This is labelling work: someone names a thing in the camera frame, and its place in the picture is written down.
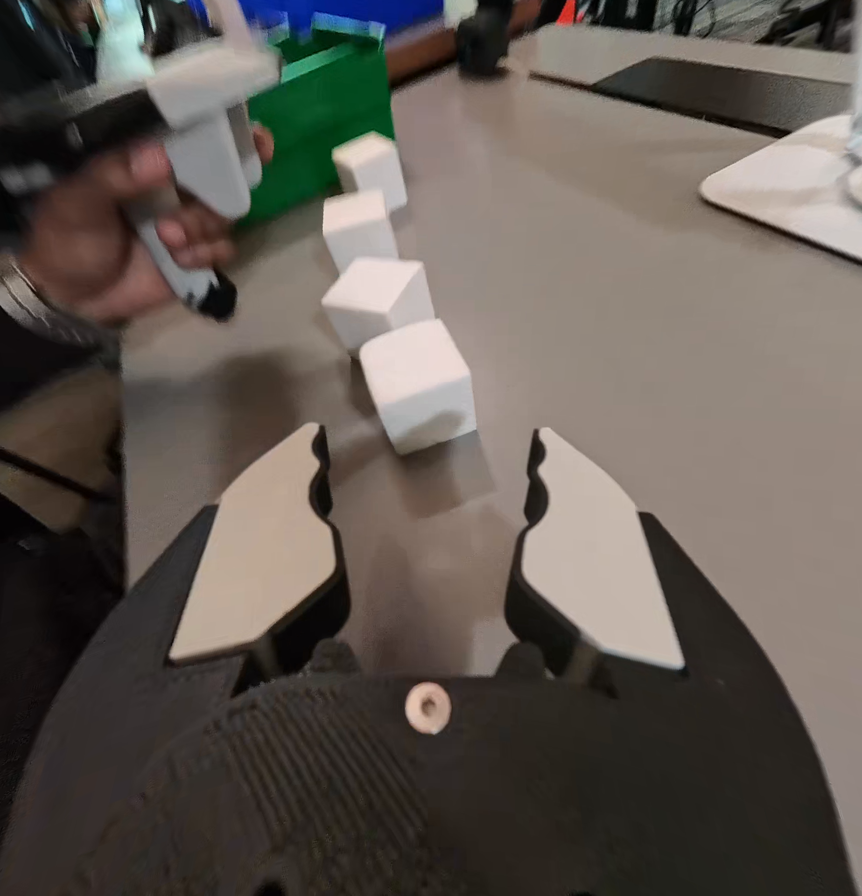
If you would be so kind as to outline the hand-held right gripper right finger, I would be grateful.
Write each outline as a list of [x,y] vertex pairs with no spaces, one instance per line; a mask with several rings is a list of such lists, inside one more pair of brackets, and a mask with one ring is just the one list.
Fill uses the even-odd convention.
[[589,682],[608,658],[680,673],[686,666],[638,508],[549,427],[532,435],[524,505],[506,589],[512,634],[554,678]]

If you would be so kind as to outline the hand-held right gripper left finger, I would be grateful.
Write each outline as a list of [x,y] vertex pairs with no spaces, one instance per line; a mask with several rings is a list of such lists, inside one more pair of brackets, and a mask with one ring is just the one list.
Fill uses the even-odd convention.
[[225,488],[168,650],[174,666],[242,656],[301,670],[350,613],[325,427],[303,424]]

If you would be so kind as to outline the white foam cube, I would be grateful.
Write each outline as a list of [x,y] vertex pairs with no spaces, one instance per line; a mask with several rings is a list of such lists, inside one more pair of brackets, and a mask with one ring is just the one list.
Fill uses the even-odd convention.
[[399,259],[385,196],[380,189],[329,197],[322,235],[338,274],[359,258]]
[[371,131],[348,140],[331,151],[344,193],[378,190],[388,211],[407,205],[406,184],[397,144]]
[[358,360],[397,455],[477,431],[470,368],[442,320],[412,323],[373,338],[360,348]]
[[352,359],[366,342],[436,318],[425,264],[411,260],[357,258],[325,293],[321,306]]

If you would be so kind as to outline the person's left hand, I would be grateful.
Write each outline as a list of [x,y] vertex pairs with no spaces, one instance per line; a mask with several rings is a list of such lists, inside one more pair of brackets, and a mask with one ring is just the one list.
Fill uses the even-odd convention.
[[17,264],[54,307],[118,326],[176,301],[125,216],[174,184],[164,146],[148,140],[93,159],[40,196]]

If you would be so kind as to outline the green plastic bin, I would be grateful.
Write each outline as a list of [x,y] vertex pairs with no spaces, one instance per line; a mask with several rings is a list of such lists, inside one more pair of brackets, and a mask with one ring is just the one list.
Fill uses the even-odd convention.
[[266,32],[283,59],[280,83],[249,102],[250,118],[266,128],[274,152],[241,228],[277,218],[338,184],[332,151],[376,132],[395,138],[384,53],[385,26],[315,14],[308,31],[283,21]]

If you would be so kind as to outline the silver metal watch band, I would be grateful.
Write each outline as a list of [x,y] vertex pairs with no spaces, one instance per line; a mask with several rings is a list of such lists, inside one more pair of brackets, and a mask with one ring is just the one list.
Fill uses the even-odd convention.
[[38,296],[9,252],[0,252],[0,308],[14,322],[54,342],[74,342],[68,320]]

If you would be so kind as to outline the blue plastic bin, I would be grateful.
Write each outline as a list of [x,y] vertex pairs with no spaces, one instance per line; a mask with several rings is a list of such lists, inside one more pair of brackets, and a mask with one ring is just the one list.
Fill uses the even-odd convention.
[[281,17],[295,34],[310,30],[315,15],[367,21],[397,32],[443,15],[443,1],[242,1],[249,20],[274,25]]

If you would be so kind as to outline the black power adapter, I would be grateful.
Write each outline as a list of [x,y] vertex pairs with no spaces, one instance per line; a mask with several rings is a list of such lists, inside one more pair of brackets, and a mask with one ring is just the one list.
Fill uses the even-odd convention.
[[478,1],[475,11],[455,29],[459,73],[487,77],[508,52],[513,1]]

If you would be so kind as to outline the dark flat desk panel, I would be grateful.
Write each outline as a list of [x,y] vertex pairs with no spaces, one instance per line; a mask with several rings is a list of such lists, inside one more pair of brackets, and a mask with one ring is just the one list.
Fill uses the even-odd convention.
[[652,56],[589,86],[601,96],[781,138],[849,112],[851,87],[814,78]]

